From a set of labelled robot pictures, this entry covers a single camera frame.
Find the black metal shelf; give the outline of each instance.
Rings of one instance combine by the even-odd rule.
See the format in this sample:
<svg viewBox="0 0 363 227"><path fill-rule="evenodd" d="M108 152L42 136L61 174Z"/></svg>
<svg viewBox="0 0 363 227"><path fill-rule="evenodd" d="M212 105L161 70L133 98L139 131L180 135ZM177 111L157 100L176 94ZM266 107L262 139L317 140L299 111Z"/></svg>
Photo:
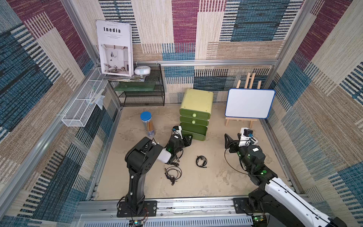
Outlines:
<svg viewBox="0 0 363 227"><path fill-rule="evenodd" d="M150 75L145 77L145 82L155 83L153 91L122 92L118 97L124 99L123 106L164 106L165 90L161 74L160 64L138 64L147 65L151 68Z"/></svg>

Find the aluminum rail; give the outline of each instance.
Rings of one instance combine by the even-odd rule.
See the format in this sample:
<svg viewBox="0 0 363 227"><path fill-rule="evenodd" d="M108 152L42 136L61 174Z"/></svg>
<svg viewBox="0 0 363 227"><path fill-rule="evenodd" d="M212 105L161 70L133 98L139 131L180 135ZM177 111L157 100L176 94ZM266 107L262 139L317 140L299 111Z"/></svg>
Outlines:
<svg viewBox="0 0 363 227"><path fill-rule="evenodd" d="M306 194L299 195L305 201L310 202ZM158 202L157 218L175 218L175 217L206 217L206 216L240 216L236 214L233 206L233 198L246 198L247 195L236 196L214 196L214 197L192 197L192 198L166 198L166 199L146 199L156 200ZM100 221L100 220L122 220L128 218L117 218L118 200L90 200L78 203L76 212L73 216L73 225L79 226L76 222Z"/></svg>
<svg viewBox="0 0 363 227"><path fill-rule="evenodd" d="M277 59L233 59L233 60L178 60L178 61L134 61L136 64L160 64L161 66L218 66L218 65L276 65Z"/></svg>

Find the wooden easel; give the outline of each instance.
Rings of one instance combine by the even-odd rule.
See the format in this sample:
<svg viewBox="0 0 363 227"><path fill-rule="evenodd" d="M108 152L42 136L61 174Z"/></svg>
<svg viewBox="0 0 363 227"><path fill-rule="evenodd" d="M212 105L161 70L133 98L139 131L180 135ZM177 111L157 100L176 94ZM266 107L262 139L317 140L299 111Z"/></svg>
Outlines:
<svg viewBox="0 0 363 227"><path fill-rule="evenodd" d="M249 89L252 88L255 75L256 75L256 73L252 73L252 78L251 78ZM247 79L246 79L246 84L245 84L245 89L247 89L247 87L248 87L248 82L249 82L250 76L251 76L251 73L248 73L247 74ZM261 83L262 83L262 80L260 80L258 82L257 89L260 89ZM238 80L236 88L240 88L240 84L241 84L241 80ZM229 120L250 121L249 127L252 128L252 123L254 121L257 121L258 119L257 118L226 117L226 126L228 126Z"/></svg>

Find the woven fabric panel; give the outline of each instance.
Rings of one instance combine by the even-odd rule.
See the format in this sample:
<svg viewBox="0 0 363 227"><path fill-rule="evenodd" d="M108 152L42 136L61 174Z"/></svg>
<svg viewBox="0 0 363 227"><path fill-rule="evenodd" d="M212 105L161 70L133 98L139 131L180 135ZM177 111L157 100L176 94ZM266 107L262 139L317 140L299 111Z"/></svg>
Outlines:
<svg viewBox="0 0 363 227"><path fill-rule="evenodd" d="M359 0L316 2L271 83L268 118L301 189L347 226L363 223L362 9Z"/></svg>

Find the magazine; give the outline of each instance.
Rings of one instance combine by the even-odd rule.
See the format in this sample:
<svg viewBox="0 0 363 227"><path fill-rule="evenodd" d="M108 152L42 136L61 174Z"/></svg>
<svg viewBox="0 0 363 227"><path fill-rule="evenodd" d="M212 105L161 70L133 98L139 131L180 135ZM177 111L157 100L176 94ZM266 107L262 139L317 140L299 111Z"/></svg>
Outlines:
<svg viewBox="0 0 363 227"><path fill-rule="evenodd" d="M99 58L102 73L130 77L134 73L132 62L131 25L96 20Z"/></svg>

